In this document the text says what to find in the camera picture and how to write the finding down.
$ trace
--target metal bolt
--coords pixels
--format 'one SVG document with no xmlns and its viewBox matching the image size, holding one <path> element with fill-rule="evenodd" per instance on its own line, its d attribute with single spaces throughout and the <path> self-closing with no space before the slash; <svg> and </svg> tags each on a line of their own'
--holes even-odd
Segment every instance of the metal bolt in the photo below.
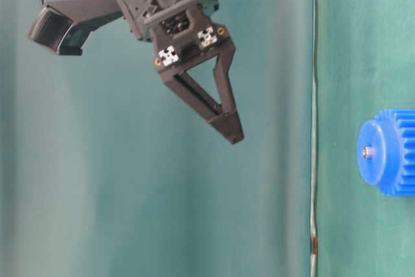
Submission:
<svg viewBox="0 0 415 277">
<path fill-rule="evenodd" d="M 371 159 L 373 155 L 374 155 L 374 150 L 371 147 L 369 146 L 363 147 L 363 158 Z"/>
</svg>

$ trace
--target green fabric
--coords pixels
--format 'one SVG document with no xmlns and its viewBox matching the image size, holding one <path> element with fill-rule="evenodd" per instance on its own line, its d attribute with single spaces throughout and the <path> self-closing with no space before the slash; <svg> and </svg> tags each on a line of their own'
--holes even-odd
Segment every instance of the green fabric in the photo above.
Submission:
<svg viewBox="0 0 415 277">
<path fill-rule="evenodd" d="M 313 0 L 220 3 L 236 146 L 125 21 L 57 57 L 26 38 L 38 0 L 0 0 L 1 276 L 308 275 Z"/>
<path fill-rule="evenodd" d="M 414 0 L 318 0 L 319 276 L 413 276 L 415 199 L 360 177 L 361 125 L 414 108 Z"/>
</svg>

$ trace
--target blue plastic part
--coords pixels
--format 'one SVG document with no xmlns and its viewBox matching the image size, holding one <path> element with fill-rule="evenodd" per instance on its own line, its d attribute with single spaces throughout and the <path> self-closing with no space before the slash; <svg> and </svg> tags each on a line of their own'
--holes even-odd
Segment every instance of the blue plastic part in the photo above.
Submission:
<svg viewBox="0 0 415 277">
<path fill-rule="evenodd" d="M 361 128 L 363 179 L 387 196 L 415 196 L 415 110 L 384 110 Z"/>
</svg>

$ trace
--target green cloth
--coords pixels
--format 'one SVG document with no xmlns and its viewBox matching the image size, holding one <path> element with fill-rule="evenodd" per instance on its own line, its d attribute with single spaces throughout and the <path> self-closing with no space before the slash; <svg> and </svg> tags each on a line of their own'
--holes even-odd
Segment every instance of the green cloth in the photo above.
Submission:
<svg viewBox="0 0 415 277">
<path fill-rule="evenodd" d="M 414 0 L 318 0 L 318 275 L 413 276 L 415 199 L 360 177 L 361 125 L 415 108 Z"/>
<path fill-rule="evenodd" d="M 236 146 L 122 19 L 57 57 L 26 37 L 38 0 L 0 0 L 0 276 L 308 275 L 313 0 L 220 4 Z"/>
</svg>

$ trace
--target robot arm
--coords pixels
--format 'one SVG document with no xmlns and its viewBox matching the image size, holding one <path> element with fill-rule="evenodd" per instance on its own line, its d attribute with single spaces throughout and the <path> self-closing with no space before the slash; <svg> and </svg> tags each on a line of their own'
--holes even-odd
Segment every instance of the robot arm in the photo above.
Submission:
<svg viewBox="0 0 415 277">
<path fill-rule="evenodd" d="M 124 16 L 137 40 L 153 43 L 164 84 L 236 144 L 244 134 L 228 76 L 235 46 L 227 28 L 210 18 L 218 9 L 218 0 L 56 1 L 45 3 L 29 38 L 59 55 L 81 55 L 91 32 Z M 212 58 L 221 103 L 188 74 Z"/>
<path fill-rule="evenodd" d="M 90 34 L 123 16 L 116 0 L 67 0 L 45 3 L 29 38 L 58 55 L 82 55 Z"/>
</svg>

